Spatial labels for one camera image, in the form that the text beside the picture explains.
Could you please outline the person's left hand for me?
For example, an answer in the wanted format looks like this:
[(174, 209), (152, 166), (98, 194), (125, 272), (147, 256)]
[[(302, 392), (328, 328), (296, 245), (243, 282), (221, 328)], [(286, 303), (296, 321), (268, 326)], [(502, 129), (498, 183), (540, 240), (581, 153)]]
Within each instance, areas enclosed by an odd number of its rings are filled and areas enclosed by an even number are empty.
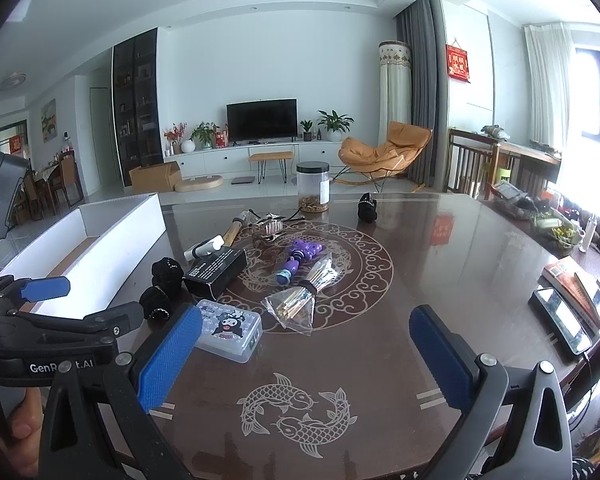
[(26, 394), (10, 418), (10, 429), (17, 440), (37, 436), (43, 422), (43, 404), (39, 388), (27, 388)]

